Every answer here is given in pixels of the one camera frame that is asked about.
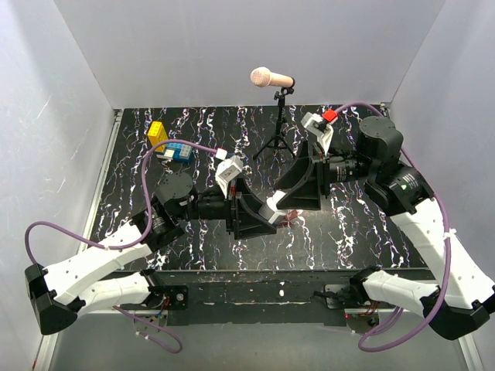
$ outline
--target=microphone head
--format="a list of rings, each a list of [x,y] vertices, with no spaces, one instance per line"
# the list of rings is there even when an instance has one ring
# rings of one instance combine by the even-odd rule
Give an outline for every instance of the microphone head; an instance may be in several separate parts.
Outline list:
[[[251,72],[251,82],[257,87],[266,87],[271,80],[271,72],[266,67],[259,67]]]

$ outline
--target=black tripod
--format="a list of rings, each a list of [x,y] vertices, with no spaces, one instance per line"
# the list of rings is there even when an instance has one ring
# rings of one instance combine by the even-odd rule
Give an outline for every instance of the black tripod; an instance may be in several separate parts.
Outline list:
[[[282,116],[282,112],[285,107],[285,96],[292,93],[294,93],[294,89],[291,87],[283,87],[282,89],[280,89],[280,91],[277,91],[275,93],[275,97],[273,99],[278,99],[278,119],[277,125],[275,126],[275,134],[273,134],[270,140],[267,141],[265,145],[261,147],[261,149],[256,153],[256,155],[253,156],[253,159],[258,158],[260,153],[262,153],[263,150],[266,148],[271,148],[274,150],[288,149],[292,157],[295,158],[294,152],[292,152],[292,149],[288,146],[287,142],[284,139],[285,134],[282,132],[282,125],[287,122],[287,119]]]

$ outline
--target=gray floor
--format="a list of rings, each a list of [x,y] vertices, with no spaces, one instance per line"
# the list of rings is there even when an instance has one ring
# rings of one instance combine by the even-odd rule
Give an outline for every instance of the gray floor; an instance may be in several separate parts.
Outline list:
[[[405,334],[420,318],[407,314],[378,345]],[[137,337],[122,315],[87,315],[63,331],[50,370],[465,370],[458,342],[427,328],[405,345],[375,354],[357,348],[347,328],[304,325],[191,325],[172,328],[184,342],[179,355]]]

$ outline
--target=cable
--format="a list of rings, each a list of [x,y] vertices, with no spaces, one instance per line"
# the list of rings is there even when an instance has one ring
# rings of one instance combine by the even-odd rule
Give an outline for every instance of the cable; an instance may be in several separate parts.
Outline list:
[[[148,236],[148,233],[151,230],[152,223],[153,223],[153,220],[152,220],[152,203],[151,203],[151,199],[149,197],[148,186],[146,185],[146,167],[147,167],[148,161],[149,161],[152,153],[159,146],[166,145],[168,143],[182,143],[184,145],[190,145],[191,147],[200,149],[202,151],[207,151],[207,152],[213,153],[213,154],[216,154],[217,153],[217,150],[216,149],[204,147],[202,145],[197,145],[196,143],[192,143],[190,141],[183,141],[181,139],[169,139],[169,140],[166,140],[166,141],[161,141],[158,144],[156,144],[153,147],[151,147],[146,152],[145,157],[142,160],[141,181],[142,181],[143,192],[145,194],[146,209],[148,211],[148,223],[146,225],[145,232],[136,241],[132,241],[130,243],[127,243],[127,244],[124,244],[124,245],[121,245],[121,246],[108,246],[108,247],[106,247],[106,246],[101,245],[99,243],[90,241],[90,240],[88,240],[88,239],[86,239],[86,238],[84,238],[82,236],[79,236],[78,234],[75,234],[74,232],[71,232],[69,230],[66,230],[65,228],[63,228],[61,226],[58,226],[55,223],[45,222],[45,221],[40,220],[40,221],[34,222],[30,226],[28,226],[27,229],[26,229],[26,231],[25,231],[25,233],[24,233],[24,244],[26,245],[26,253],[28,254],[28,257],[32,261],[32,263],[33,264],[36,264],[36,259],[32,255],[31,246],[29,245],[29,234],[31,233],[31,230],[35,226],[48,226],[49,228],[53,228],[54,230],[58,230],[59,232],[62,232],[63,234],[66,234],[67,236],[72,237],[75,240],[79,240],[80,242],[87,243],[88,246],[97,247],[99,249],[123,250],[123,249],[128,249],[129,247],[133,247],[133,246],[137,245],[138,243],[140,243],[141,241],[143,241],[146,238],[146,236]]]
[[[151,340],[151,341],[155,342],[156,344],[158,344],[158,345],[160,345],[162,348],[164,348],[164,350],[166,350],[166,351],[168,351],[168,352],[171,352],[171,353],[173,353],[173,354],[180,353],[180,352],[183,350],[183,348],[184,348],[183,342],[182,342],[182,340],[180,339],[180,337],[179,337],[176,333],[174,333],[174,332],[172,332],[172,331],[168,330],[168,329],[167,329],[167,328],[165,328],[165,327],[158,326],[158,325],[156,325],[156,324],[154,324],[154,323],[151,323],[151,322],[149,322],[149,321],[146,321],[146,320],[144,320],[144,319],[142,319],[142,318],[138,317],[137,315],[133,315],[132,313],[129,313],[128,311],[125,311],[124,309],[121,309],[121,308],[119,308],[119,307],[117,307],[117,306],[114,306],[114,307],[112,307],[112,308],[113,308],[113,309],[115,309],[116,311],[119,311],[119,312],[120,312],[120,313],[122,313],[123,315],[125,315],[125,316],[127,316],[127,317],[129,317],[129,318],[134,319],[135,321],[139,321],[139,322],[142,322],[142,323],[144,323],[144,324],[146,324],[146,325],[150,325],[150,326],[152,326],[153,328],[156,328],[158,331],[160,331],[160,332],[164,332],[165,334],[168,334],[169,336],[171,336],[172,338],[174,338],[174,340],[176,340],[177,344],[179,344],[179,348],[178,348],[178,349],[174,349],[174,348],[172,348],[172,347],[170,347],[170,346],[166,345],[164,342],[162,342],[161,340],[157,339],[156,337],[151,336],[151,335],[148,335],[146,332],[139,331],[139,332],[138,332],[138,333],[139,333],[139,335],[143,336],[145,339],[149,339],[149,340]]]
[[[383,116],[379,110],[377,110],[375,107],[364,103],[364,102],[352,102],[348,104],[344,104],[343,106],[338,107],[336,110],[334,110],[336,113],[342,112],[343,110],[346,110],[349,107],[352,106],[364,106],[368,110],[372,111],[374,114],[377,116]],[[411,164],[413,168],[415,168],[414,162],[411,160],[411,156],[404,150],[402,149],[402,154],[404,157],[408,160],[408,162]],[[383,334],[385,331],[390,329],[395,322],[399,319],[399,317],[402,314],[403,309],[400,308],[397,312],[394,311],[392,315],[390,315],[389,318],[383,323],[380,323],[377,327],[372,328],[369,332],[364,334],[360,341],[358,342],[357,346],[359,349],[365,351],[365,352],[382,352],[384,350],[389,350],[392,349],[400,344],[403,344],[407,342],[409,339],[412,339],[414,336],[416,336],[420,331],[422,331],[426,326],[429,325],[429,323],[432,321],[432,319],[436,316],[436,314],[439,312],[440,307],[442,306],[443,300],[445,299],[445,296],[447,294],[447,287],[449,286],[449,274],[450,274],[450,264],[451,264],[451,259],[452,259],[452,248],[450,245],[450,236],[447,233],[450,233],[450,223],[449,223],[449,216],[447,215],[447,211],[445,208],[445,205],[443,204],[443,201],[439,198],[438,195],[435,194],[435,198],[437,203],[439,204],[440,212],[442,213],[442,218],[443,218],[443,230],[446,235],[445,238],[445,270],[443,271],[443,278],[442,278],[442,286],[440,287],[440,292],[439,292],[439,297],[436,300],[435,305],[433,305],[432,310],[429,312],[429,314],[426,316],[426,318],[413,330],[411,330],[408,334],[402,336],[401,338],[390,342],[385,345],[380,345],[375,348],[369,348],[366,346],[363,346],[363,343],[368,339],[370,336],[373,335],[379,335]]]

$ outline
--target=red object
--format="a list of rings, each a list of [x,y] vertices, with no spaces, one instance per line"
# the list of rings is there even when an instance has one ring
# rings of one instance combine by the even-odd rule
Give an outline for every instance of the red object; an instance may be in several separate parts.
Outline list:
[[[322,114],[322,117],[325,120],[327,120],[328,122],[332,122],[333,120],[335,120],[337,118],[337,116],[339,116],[339,115],[335,111],[332,111],[332,110],[328,110],[327,112]]]

